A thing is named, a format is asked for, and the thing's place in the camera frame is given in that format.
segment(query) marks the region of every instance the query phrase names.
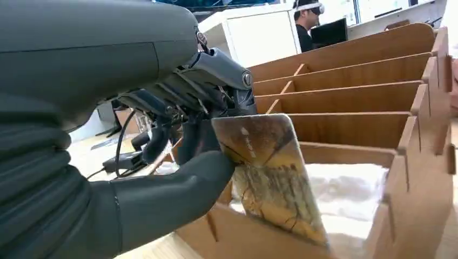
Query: black shirt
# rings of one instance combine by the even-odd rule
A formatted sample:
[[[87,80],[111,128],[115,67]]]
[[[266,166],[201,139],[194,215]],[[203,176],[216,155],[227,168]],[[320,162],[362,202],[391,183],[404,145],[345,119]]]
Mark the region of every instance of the black shirt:
[[[296,29],[298,31],[299,43],[301,45],[302,52],[312,50],[312,37],[310,37],[307,30],[299,24],[296,24]]]

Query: vr headset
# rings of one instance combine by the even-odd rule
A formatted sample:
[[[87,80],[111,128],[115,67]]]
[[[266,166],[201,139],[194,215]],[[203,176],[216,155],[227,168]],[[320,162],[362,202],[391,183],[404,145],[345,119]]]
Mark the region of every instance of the vr headset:
[[[305,5],[299,5],[299,0],[296,0],[295,6],[296,8],[293,8],[294,12],[299,12],[302,10],[310,10],[312,13],[316,15],[322,15],[325,13],[325,6],[322,3],[316,2],[316,3],[311,3],[311,4],[305,4]]]

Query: black monitor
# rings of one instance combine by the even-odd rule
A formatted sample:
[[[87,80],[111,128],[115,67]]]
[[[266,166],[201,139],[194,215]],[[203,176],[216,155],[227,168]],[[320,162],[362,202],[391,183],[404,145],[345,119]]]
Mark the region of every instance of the black monitor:
[[[314,49],[345,42],[348,40],[347,19],[343,18],[315,27],[310,31],[310,35]]]

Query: screw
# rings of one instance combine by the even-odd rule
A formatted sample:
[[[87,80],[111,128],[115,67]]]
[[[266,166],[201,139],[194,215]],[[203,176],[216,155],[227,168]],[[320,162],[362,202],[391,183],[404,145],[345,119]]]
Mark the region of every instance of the screw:
[[[165,108],[165,114],[171,115],[173,113],[173,107],[172,106],[167,106]]]
[[[250,87],[253,83],[253,77],[249,72],[243,74],[243,82],[246,87]]]

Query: robotic hand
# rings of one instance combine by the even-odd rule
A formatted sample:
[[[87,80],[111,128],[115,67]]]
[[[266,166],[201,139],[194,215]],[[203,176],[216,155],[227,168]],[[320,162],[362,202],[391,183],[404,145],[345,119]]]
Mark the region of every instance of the robotic hand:
[[[0,24],[1,258],[113,258],[212,207],[234,164],[204,153],[218,149],[209,120],[252,114],[255,105],[250,72],[209,50],[189,11],[3,0]],[[161,133],[146,159],[162,150],[170,125],[183,123],[179,171],[88,182],[68,164],[67,132],[112,98],[155,120]]]

